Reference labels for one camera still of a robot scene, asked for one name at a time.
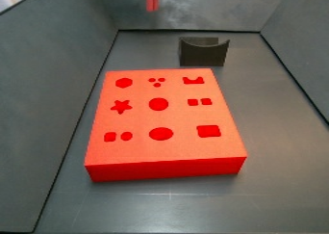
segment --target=circular hole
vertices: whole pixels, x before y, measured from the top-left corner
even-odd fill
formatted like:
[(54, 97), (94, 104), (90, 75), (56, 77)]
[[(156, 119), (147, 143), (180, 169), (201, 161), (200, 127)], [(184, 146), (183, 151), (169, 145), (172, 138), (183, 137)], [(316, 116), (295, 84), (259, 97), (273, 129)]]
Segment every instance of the circular hole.
[(168, 107), (168, 101), (164, 98), (155, 98), (149, 101), (149, 108), (155, 111), (163, 111)]
[(168, 140), (171, 139), (172, 136), (173, 136), (172, 130), (165, 127), (159, 127), (149, 132), (149, 137), (157, 141)]
[(131, 132), (124, 132), (124, 133), (122, 134), (122, 139), (123, 139), (124, 141), (129, 141), (131, 138), (132, 138), (132, 133), (131, 133)]

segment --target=shape sorter block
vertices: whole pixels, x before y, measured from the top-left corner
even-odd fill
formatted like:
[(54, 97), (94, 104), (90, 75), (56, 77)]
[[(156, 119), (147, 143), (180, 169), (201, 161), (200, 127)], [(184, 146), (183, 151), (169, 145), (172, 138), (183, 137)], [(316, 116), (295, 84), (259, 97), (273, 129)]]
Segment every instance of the shape sorter block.
[(209, 68), (107, 73), (86, 157), (92, 181), (233, 174), (245, 158)]

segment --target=gray wall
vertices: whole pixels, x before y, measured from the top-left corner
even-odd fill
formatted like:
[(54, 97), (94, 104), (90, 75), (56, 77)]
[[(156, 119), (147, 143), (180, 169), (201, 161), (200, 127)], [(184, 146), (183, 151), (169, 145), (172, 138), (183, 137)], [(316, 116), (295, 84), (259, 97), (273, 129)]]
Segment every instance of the gray wall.
[(0, 231), (32, 231), (115, 36), (98, 0), (0, 15)]
[(281, 0), (103, 0), (120, 29), (260, 31)]
[(261, 34), (329, 121), (329, 0), (284, 0)]

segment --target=gray floor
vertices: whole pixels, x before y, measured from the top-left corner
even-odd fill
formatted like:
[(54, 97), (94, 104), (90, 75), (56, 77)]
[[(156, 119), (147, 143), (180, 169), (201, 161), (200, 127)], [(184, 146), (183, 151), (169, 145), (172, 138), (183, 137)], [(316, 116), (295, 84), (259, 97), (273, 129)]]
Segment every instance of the gray floor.
[[(84, 156), (104, 72), (179, 67), (179, 37), (231, 39), (213, 71), (249, 157), (237, 176), (91, 182)], [(329, 132), (259, 34), (120, 32), (38, 233), (328, 232)]]

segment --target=black object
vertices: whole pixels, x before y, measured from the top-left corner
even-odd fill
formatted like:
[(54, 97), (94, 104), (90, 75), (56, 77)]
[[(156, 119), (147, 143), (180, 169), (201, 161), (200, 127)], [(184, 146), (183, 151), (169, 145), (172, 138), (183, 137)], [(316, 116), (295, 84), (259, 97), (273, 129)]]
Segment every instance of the black object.
[(180, 38), (180, 65), (223, 66), (231, 41), (219, 38)]

